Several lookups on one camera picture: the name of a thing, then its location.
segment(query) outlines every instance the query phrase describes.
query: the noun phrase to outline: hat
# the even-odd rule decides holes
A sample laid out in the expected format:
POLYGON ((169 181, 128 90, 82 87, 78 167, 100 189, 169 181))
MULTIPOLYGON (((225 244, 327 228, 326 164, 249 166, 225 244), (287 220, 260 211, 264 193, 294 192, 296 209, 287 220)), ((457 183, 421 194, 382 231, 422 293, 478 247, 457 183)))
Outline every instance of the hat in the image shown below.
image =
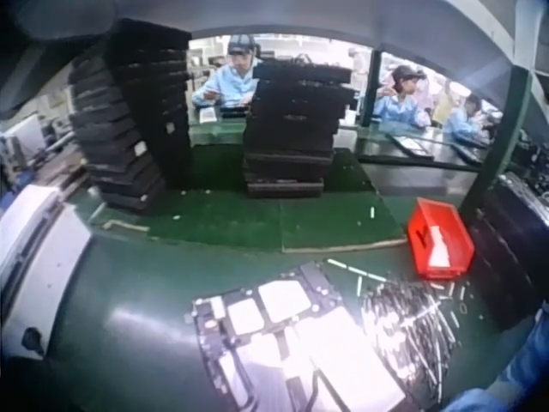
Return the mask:
POLYGON ((256 48, 256 41, 251 34, 236 34, 229 39, 227 54, 248 54, 256 48))
POLYGON ((405 64, 402 64, 398 66, 396 69, 393 70, 393 79, 395 82, 398 82, 400 80, 412 80, 412 79, 421 79, 425 80, 426 75, 423 71, 415 71, 410 66, 406 66, 405 64))

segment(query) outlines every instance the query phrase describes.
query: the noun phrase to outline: tray stack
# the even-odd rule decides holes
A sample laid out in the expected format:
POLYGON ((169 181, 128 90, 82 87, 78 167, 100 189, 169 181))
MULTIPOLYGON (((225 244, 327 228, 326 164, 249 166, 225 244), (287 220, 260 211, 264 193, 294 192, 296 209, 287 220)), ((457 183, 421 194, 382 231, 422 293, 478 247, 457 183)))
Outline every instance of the tray stack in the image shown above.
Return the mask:
POLYGON ((244 131, 244 175, 255 197, 315 197, 332 164, 334 134, 354 91, 351 70, 270 60, 244 131))
POLYGON ((190 34, 122 20, 72 63, 70 120, 90 178, 112 207, 142 211, 191 167, 190 34))
POLYGON ((549 299, 547 207, 506 173, 486 192, 469 233, 476 250, 471 282, 499 328, 533 315, 549 299))

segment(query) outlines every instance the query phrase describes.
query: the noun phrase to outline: hand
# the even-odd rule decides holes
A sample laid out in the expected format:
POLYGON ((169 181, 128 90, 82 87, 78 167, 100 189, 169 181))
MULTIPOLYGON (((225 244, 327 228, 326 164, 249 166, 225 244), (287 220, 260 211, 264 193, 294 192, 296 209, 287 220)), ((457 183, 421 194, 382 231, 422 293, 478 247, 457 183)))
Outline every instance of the hand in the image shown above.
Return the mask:
POLYGON ((202 96, 205 100, 217 101, 220 98, 220 93, 216 90, 206 90, 202 96))
POLYGON ((249 92, 244 95, 242 100, 240 101, 240 106, 248 106, 251 102, 251 99, 254 97, 254 92, 249 92))

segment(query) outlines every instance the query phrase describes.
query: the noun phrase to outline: red basket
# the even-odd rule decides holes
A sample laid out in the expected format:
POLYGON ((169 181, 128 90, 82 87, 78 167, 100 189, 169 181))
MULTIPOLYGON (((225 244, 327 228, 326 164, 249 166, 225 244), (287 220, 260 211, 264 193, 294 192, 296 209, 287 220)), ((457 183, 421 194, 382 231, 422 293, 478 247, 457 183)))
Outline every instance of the red basket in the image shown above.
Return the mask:
POLYGON ((469 269, 474 244, 454 206, 418 198, 418 205, 408 221, 407 235, 420 277, 425 279, 453 279, 469 269), (448 248, 449 267, 431 267, 429 260, 434 241, 431 227, 440 227, 448 248))

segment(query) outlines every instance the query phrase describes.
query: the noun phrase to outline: light blue uniform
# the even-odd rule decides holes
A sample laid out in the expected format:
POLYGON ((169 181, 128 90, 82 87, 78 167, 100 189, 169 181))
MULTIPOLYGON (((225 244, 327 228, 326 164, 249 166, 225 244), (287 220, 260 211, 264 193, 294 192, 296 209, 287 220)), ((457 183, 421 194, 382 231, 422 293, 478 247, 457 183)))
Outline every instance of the light blue uniform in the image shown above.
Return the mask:
POLYGON ((401 103, 397 96, 384 96, 376 100, 374 105, 375 116, 382 121, 400 122, 418 127, 431 125, 429 115, 418 105, 413 96, 407 96, 401 103))
POLYGON ((197 107, 213 106, 214 102, 203 98, 204 92, 214 90, 220 94, 220 100, 216 102, 223 107, 239 106, 240 101, 248 94, 256 91, 257 79, 252 78, 253 68, 261 60, 254 58, 251 69, 244 77, 230 65, 225 64, 211 76, 201 88, 192 95, 192 102, 197 107))
POLYGON ((511 363, 486 391, 472 389, 460 395, 445 412, 515 410, 518 403, 549 373, 549 304, 511 363))
POLYGON ((443 125, 443 133, 461 139, 475 140, 480 138, 481 131, 480 125, 467 115, 464 107, 454 109, 443 125))

